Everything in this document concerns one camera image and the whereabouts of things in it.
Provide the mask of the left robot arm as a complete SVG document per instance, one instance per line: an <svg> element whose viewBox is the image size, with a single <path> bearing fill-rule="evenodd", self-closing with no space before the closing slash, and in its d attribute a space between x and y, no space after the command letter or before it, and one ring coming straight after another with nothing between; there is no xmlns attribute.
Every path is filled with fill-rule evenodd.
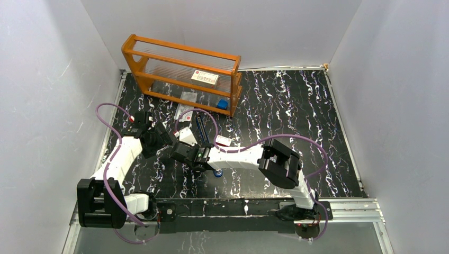
<svg viewBox="0 0 449 254"><path fill-rule="evenodd" d="M134 161L154 157L171 145L172 139L161 122L155 123L149 112L136 112L127 129L119 134L116 145L101 168L77 184L78 219L82 227L120 229L127 219L138 225L152 220L158 206L151 194L137 192L124 195L124 178Z"/></svg>

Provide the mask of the red white staple box sleeve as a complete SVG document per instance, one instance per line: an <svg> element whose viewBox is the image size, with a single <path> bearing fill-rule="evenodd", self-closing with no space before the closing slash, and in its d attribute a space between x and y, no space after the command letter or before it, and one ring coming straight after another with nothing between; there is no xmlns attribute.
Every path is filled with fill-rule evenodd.
<svg viewBox="0 0 449 254"><path fill-rule="evenodd" d="M218 135L215 139L215 142L217 145L219 146L224 146L224 147L230 147L232 140L230 138L227 137L223 137L221 135Z"/></svg>

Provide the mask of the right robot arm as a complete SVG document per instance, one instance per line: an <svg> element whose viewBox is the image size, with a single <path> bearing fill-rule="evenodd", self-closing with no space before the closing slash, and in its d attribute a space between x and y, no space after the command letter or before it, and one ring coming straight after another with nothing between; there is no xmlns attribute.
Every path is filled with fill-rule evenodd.
<svg viewBox="0 0 449 254"><path fill-rule="evenodd" d="M211 143L199 145L190 128L174 133L170 157L200 174L212 171L221 177L225 169L260 171L274 186L287 191L293 204L281 206L276 216L281 220L315 220L319 205L315 192L309 190L301 171L299 154L279 142L268 139L249 147L222 147Z"/></svg>

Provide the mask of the blue stapler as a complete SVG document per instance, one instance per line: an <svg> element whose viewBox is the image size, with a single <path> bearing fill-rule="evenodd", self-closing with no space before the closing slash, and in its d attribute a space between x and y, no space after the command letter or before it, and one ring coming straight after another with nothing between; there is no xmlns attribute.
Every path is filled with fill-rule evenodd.
<svg viewBox="0 0 449 254"><path fill-rule="evenodd" d="M207 134L207 132L205 130L205 125L204 125L204 122L202 120L202 117L199 116L199 115L196 115L195 116L195 121L197 123L198 129L200 130L200 136L201 136L201 139L202 139L203 143L209 144L210 143L209 137L208 137L208 134ZM222 170L215 170L214 169L213 173L214 173L214 175L216 177L221 177L223 175Z"/></svg>

